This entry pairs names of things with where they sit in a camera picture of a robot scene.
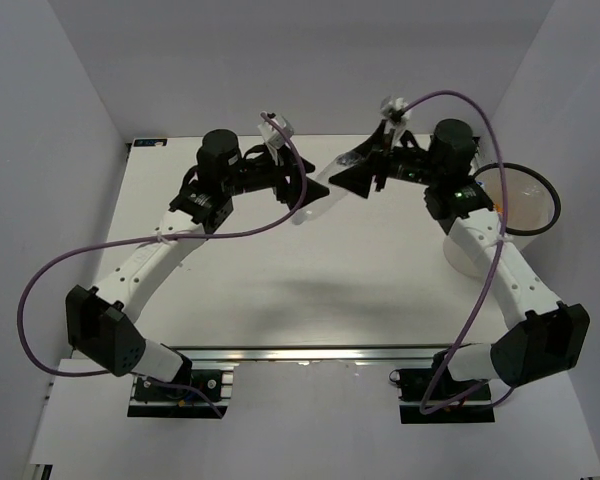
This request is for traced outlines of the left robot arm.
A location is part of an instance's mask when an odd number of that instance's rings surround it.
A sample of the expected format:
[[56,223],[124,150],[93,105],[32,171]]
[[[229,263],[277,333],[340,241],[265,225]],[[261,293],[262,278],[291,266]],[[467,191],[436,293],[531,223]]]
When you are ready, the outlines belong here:
[[76,286],[68,293],[70,345],[117,377],[130,373],[150,377],[168,398],[185,396],[191,387],[191,361],[142,336],[135,323],[143,308],[182,261],[231,215],[234,196],[270,189],[289,208],[328,196],[327,187],[301,178],[302,172],[314,169],[310,162],[295,159],[277,135],[242,152],[230,130],[205,134],[196,163],[185,174],[153,242],[139,245],[91,288]]

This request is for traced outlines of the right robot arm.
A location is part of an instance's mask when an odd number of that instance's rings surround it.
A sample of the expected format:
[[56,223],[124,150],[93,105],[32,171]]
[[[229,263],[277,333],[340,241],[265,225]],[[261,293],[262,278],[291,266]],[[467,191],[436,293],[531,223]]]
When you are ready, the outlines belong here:
[[440,121],[428,148],[382,122],[354,152],[357,161],[330,177],[330,184],[366,198],[387,180],[422,184],[431,217],[473,263],[495,298],[507,326],[495,343],[461,345],[439,353],[433,390],[452,399],[468,384],[499,379],[520,387],[574,368],[590,318],[580,304],[567,305],[533,271],[501,230],[496,207],[470,173],[477,145],[471,127]]

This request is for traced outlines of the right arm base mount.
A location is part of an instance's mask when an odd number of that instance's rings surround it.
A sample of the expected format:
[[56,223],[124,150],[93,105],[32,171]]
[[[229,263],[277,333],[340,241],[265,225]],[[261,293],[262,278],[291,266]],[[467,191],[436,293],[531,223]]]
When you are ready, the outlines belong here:
[[479,386],[463,399],[429,415],[420,412],[420,403],[435,373],[434,368],[400,368],[388,375],[389,383],[398,389],[400,422],[403,425],[443,425],[443,424],[488,424],[495,422],[491,406],[491,390],[484,381],[454,381],[445,372],[433,389],[427,408],[432,408],[459,395],[465,390]]

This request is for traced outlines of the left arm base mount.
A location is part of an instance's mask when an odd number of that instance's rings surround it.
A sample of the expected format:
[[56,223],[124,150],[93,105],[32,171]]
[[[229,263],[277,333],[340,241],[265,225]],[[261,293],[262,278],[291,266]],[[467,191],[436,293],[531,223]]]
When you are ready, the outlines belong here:
[[143,377],[135,379],[127,416],[220,420],[232,396],[235,367],[223,362],[194,362],[188,389],[160,386]]

